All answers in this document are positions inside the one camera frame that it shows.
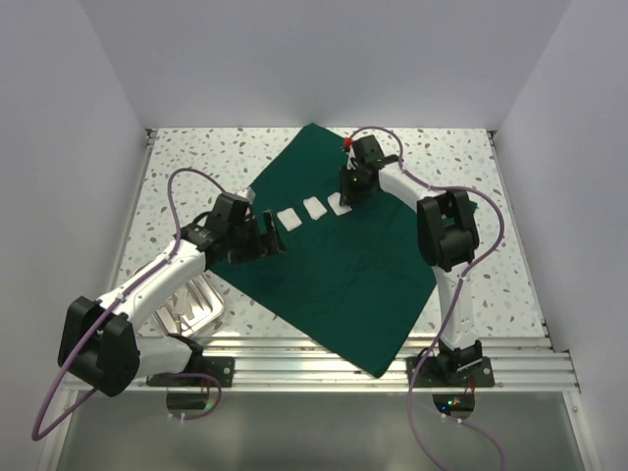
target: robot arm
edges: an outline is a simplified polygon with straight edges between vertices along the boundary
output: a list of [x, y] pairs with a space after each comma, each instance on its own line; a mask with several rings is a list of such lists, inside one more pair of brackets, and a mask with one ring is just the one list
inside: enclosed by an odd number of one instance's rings
[[[71, 373], [109, 396], [121, 393], [136, 377], [200, 373], [197, 370], [202, 367], [202, 347], [193, 340], [182, 336], [136, 338], [135, 333], [177, 288], [215, 263], [227, 258], [235, 264], [285, 252], [272, 214], [265, 212], [263, 216], [266, 233], [260, 234], [249, 201], [222, 193], [212, 211], [183, 227], [181, 240], [171, 242], [130, 280], [94, 301], [77, 299], [66, 316], [59, 366], [105, 308], [120, 300], [73, 362]], [[124, 296], [125, 289], [163, 263], [177, 243], [174, 257]]]
[[[433, 267], [444, 319], [458, 278], [473, 261], [480, 243], [467, 192], [435, 192], [414, 182], [399, 168], [396, 156], [384, 155], [373, 135], [346, 144], [348, 162], [340, 168], [340, 204], [366, 201], [374, 189], [380, 189], [416, 212], [419, 249]], [[446, 378], [454, 378], [482, 361], [468, 283], [463, 285], [441, 336], [439, 351]]]

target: gray floor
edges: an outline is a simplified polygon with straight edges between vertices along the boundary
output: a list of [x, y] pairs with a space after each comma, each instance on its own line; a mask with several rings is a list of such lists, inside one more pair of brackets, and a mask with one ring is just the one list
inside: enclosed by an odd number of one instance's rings
[[[455, 470], [498, 470], [493, 446], [427, 411], [431, 450]], [[582, 468], [562, 395], [490, 393], [471, 419], [505, 448], [509, 470]], [[209, 417], [167, 422], [165, 394], [90, 400], [73, 419], [61, 470], [437, 469], [414, 442], [402, 394], [227, 393]]]

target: dark green fabric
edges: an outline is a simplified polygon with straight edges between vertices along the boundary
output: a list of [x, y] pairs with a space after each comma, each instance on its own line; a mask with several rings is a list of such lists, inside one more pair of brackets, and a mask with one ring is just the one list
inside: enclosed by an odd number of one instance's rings
[[[416, 322], [436, 281], [417, 245], [415, 213], [382, 191], [343, 216], [327, 197], [339, 191], [342, 138], [303, 128], [255, 180], [258, 216], [293, 208], [302, 224], [287, 232], [288, 253], [213, 271], [313, 340], [375, 377], [382, 376]], [[313, 221], [303, 199], [328, 212]]]

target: speckled table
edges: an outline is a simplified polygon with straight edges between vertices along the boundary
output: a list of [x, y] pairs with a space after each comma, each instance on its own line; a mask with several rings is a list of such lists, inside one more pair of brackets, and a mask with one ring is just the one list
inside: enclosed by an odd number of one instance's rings
[[[332, 129], [348, 135], [351, 129]], [[499, 251], [480, 265], [472, 276], [473, 307], [481, 337], [545, 336], [543, 317], [535, 301], [520, 245], [513, 228], [493, 150], [485, 130], [397, 129], [405, 145], [408, 168], [435, 184], [465, 184], [489, 194], [506, 221]], [[172, 239], [173, 222], [166, 198], [166, 180], [179, 167], [194, 167], [216, 178], [228, 191], [251, 184], [283, 150], [298, 129], [216, 128], [161, 129], [148, 163], [132, 220], [117, 283], [152, 259]], [[378, 135], [384, 150], [396, 153], [394, 142]], [[204, 179], [182, 174], [174, 185], [182, 222], [211, 208], [217, 189]], [[476, 212], [482, 253], [497, 235], [497, 217], [480, 202]], [[210, 279], [226, 302], [220, 322], [206, 335], [218, 337], [298, 338], [304, 334], [222, 279]], [[441, 321], [435, 290], [413, 331], [433, 336]], [[160, 335], [153, 320], [140, 330], [143, 336]]]

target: white wall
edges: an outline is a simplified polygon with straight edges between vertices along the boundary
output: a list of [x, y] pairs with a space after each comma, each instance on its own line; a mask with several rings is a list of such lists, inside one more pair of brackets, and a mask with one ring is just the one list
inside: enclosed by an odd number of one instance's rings
[[628, 463], [628, 3], [574, 0], [497, 133], [549, 332], [605, 469]]
[[68, 304], [111, 271], [143, 130], [75, 0], [0, 3], [0, 467], [29, 470]]
[[145, 127], [496, 129], [569, 0], [81, 0]]

